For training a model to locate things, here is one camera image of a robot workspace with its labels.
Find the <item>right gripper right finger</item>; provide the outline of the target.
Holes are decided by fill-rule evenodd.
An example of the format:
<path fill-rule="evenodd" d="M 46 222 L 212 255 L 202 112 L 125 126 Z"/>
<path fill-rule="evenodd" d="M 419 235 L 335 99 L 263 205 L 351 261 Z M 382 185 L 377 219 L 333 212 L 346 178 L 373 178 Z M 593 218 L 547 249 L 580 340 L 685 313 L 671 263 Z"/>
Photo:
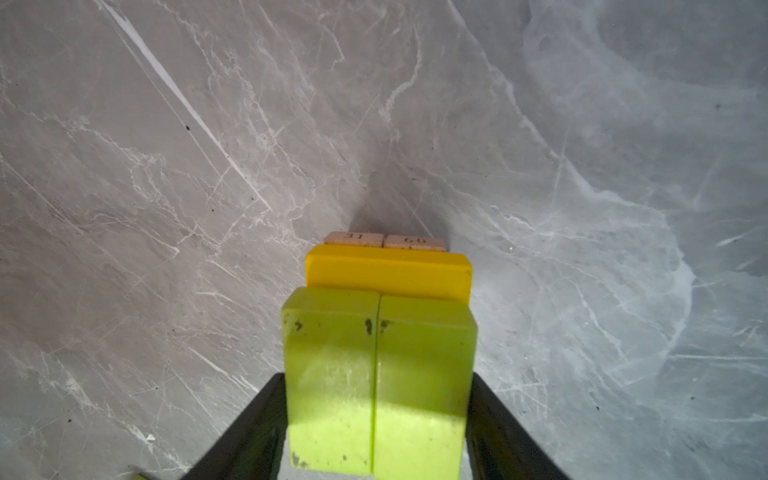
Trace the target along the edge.
<path fill-rule="evenodd" d="M 475 480 L 569 480 L 477 373 L 465 438 Z"/>

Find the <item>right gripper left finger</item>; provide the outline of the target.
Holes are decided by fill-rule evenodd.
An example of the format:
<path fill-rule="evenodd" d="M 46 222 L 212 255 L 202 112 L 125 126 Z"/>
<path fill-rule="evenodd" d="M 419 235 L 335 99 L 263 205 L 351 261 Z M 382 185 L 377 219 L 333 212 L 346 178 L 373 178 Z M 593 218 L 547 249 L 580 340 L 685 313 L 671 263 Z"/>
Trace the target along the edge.
<path fill-rule="evenodd" d="M 184 478 L 276 480 L 287 427 L 285 375 L 277 373 Z"/>

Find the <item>green block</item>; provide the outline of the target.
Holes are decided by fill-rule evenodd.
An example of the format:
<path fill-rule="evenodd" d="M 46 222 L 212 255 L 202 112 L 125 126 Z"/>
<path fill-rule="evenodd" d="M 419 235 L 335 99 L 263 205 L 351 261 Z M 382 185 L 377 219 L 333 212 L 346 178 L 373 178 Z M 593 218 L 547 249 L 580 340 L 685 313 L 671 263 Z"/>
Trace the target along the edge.
<path fill-rule="evenodd" d="M 378 329 L 374 477 L 459 478 L 478 334 L 469 307 L 385 296 Z"/>
<path fill-rule="evenodd" d="M 288 440 L 296 468 L 372 471 L 376 292 L 300 287 L 282 307 Z"/>

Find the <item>yellow wood block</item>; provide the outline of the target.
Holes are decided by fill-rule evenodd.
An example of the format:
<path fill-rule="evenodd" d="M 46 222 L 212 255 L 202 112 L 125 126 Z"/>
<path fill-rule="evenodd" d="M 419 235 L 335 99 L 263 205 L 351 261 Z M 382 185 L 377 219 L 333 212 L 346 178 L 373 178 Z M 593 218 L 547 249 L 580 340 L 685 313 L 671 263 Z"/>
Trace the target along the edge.
<path fill-rule="evenodd" d="M 318 245 L 306 257 L 309 287 L 468 304 L 472 278 L 466 256 L 447 252 Z"/>

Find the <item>plain natural wood plank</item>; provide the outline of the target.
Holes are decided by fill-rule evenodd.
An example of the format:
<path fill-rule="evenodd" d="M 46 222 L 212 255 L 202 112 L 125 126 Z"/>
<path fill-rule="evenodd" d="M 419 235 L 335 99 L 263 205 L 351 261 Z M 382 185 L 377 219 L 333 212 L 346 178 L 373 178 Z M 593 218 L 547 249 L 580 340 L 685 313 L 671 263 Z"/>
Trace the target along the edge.
<path fill-rule="evenodd" d="M 402 250 L 448 251 L 446 243 L 442 239 L 410 235 L 388 235 L 383 241 L 383 247 Z"/>

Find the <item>printed natural wood plank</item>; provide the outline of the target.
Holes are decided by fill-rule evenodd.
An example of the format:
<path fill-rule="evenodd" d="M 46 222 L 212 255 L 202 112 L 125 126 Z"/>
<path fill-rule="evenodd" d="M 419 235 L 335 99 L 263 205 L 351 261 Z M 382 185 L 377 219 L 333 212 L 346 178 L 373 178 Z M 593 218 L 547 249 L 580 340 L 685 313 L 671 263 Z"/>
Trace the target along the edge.
<path fill-rule="evenodd" d="M 381 248 L 384 239 L 385 235 L 381 233 L 334 231 L 324 238 L 324 243 L 326 245 Z"/>

